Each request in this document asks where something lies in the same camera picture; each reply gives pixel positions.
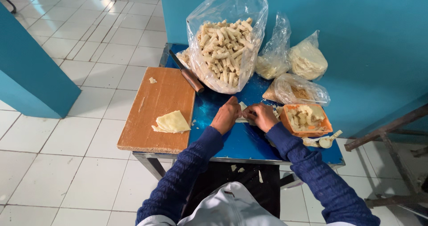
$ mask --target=blue metal table top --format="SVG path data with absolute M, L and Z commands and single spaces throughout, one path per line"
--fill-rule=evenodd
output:
M 171 50 L 174 53 L 186 49 L 187 45 L 173 45 Z M 177 68 L 171 56 L 168 57 L 165 67 Z M 269 87 L 272 80 L 265 80 L 254 74 L 241 92 L 234 94 L 239 102 L 246 105 L 264 102 L 266 104 L 278 105 L 273 101 L 263 101 L 262 94 Z M 204 128 L 209 126 L 214 119 L 218 109 L 232 95 L 214 92 L 205 87 L 202 93 L 196 93 L 195 106 L 193 109 L 193 118 L 196 120 L 194 126 L 191 126 L 189 142 L 196 141 L 202 134 Z M 259 160 L 277 160 L 283 161 L 278 150 L 272 147 L 265 138 L 265 133 L 256 126 L 249 123 L 236 123 L 232 129 L 223 136 L 224 147 L 218 152 L 217 158 L 238 158 L 238 159 L 259 159 Z M 339 150 L 336 140 L 332 147 L 328 149 L 308 147 L 311 151 L 320 151 L 323 161 L 329 164 L 344 165 L 342 154 Z

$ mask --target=orange plastic container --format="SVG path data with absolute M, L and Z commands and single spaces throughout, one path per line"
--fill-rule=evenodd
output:
M 287 130 L 289 130 L 292 133 L 292 135 L 300 136 L 300 137 L 303 137 L 303 136 L 307 136 L 307 137 L 309 137 L 309 136 L 323 136 L 323 135 L 333 131 L 333 128 L 331 127 L 331 123 L 328 120 L 327 115 L 325 115 L 324 110 L 323 110 L 323 113 L 324 113 L 325 119 L 321 121 L 320 126 L 323 126 L 325 128 L 325 130 L 323 130 L 323 131 L 294 131 L 293 127 L 290 123 L 290 119 L 288 118 L 288 115 L 286 114 L 286 108 L 287 109 L 296 109 L 300 105 L 304 105 L 304 104 L 287 104 L 287 105 L 284 105 L 284 110 L 281 112 L 281 115 L 280 115 L 280 119 L 281 119 L 282 124 L 284 124 L 285 128 Z M 318 104 L 310 104 L 310 105 L 320 107 L 322 109 L 322 107 Z

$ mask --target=plastic spoon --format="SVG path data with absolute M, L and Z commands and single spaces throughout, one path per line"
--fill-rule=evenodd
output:
M 305 137 L 303 138 L 303 144 L 305 146 L 312 146 L 312 147 L 318 147 L 316 144 L 314 144 L 315 142 L 318 142 L 318 140 L 320 140 L 321 138 L 326 138 L 326 137 L 330 137 L 330 136 L 323 136 L 323 137 L 319 137 L 319 138 L 308 138 Z
M 340 134 L 342 134 L 341 130 L 337 131 L 335 134 L 333 134 L 330 137 L 321 138 L 321 140 L 319 141 L 320 146 L 325 149 L 331 147 L 331 145 L 333 144 L 333 140 L 337 138 Z

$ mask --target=person's left hand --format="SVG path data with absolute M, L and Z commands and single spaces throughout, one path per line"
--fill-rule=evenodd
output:
M 240 117 L 241 114 L 242 111 L 241 106 L 238 104 L 238 99 L 233 96 L 221 106 L 210 126 L 224 135 L 233 127 L 235 120 Z

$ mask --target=person's lap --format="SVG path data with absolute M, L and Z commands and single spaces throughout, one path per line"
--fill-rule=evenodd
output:
M 240 168 L 244 168 L 245 171 L 238 173 Z M 259 181 L 259 170 L 263 183 Z M 232 181 L 244 185 L 260 206 L 273 216 L 280 217 L 279 165 L 209 162 L 207 171 L 199 174 L 181 218 L 191 215 L 204 198 L 223 184 Z

